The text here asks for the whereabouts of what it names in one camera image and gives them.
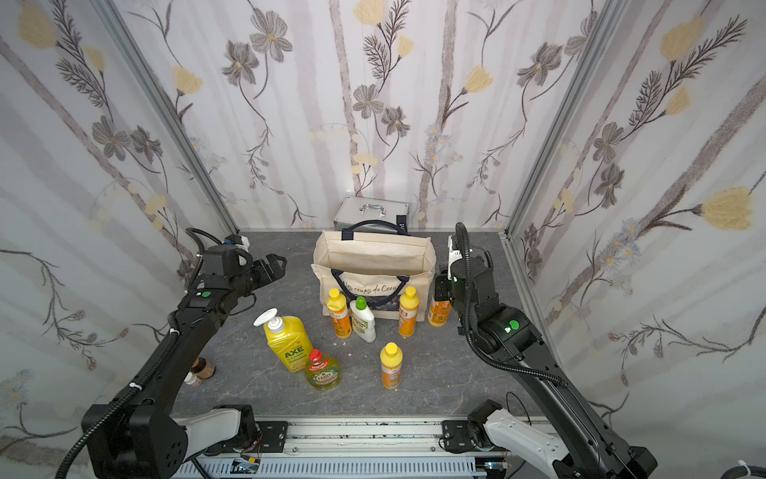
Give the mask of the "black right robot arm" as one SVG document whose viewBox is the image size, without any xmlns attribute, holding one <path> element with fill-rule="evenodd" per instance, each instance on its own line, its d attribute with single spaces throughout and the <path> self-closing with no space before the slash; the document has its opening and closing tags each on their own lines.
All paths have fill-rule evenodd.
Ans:
<svg viewBox="0 0 766 479">
<path fill-rule="evenodd" d="M 544 413 L 554 433 L 518 419 L 487 400 L 469 417 L 480 444 L 506 449 L 549 478 L 648 478 L 657 460 L 624 440 L 568 379 L 538 327 L 500 301 L 489 253 L 475 249 L 462 223 L 448 241 L 438 279 L 458 315 L 459 331 L 486 365 L 512 374 Z"/>
</svg>

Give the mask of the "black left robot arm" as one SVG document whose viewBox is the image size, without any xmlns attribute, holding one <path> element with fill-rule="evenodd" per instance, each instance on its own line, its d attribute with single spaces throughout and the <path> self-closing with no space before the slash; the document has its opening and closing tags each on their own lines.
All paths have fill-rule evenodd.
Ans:
<svg viewBox="0 0 766 479">
<path fill-rule="evenodd" d="M 170 329 L 140 371 L 108 404 L 84 415 L 82 436 L 56 475 L 67 477 L 86 451 L 99 478 L 170 478 L 209 448 L 247 449 L 259 439 L 253 410 L 225 406 L 189 420 L 172 416 L 193 363 L 239 300 L 285 275 L 287 260 L 270 253 L 254 259 L 234 243 L 201 251 L 201 270 L 169 314 Z"/>
</svg>

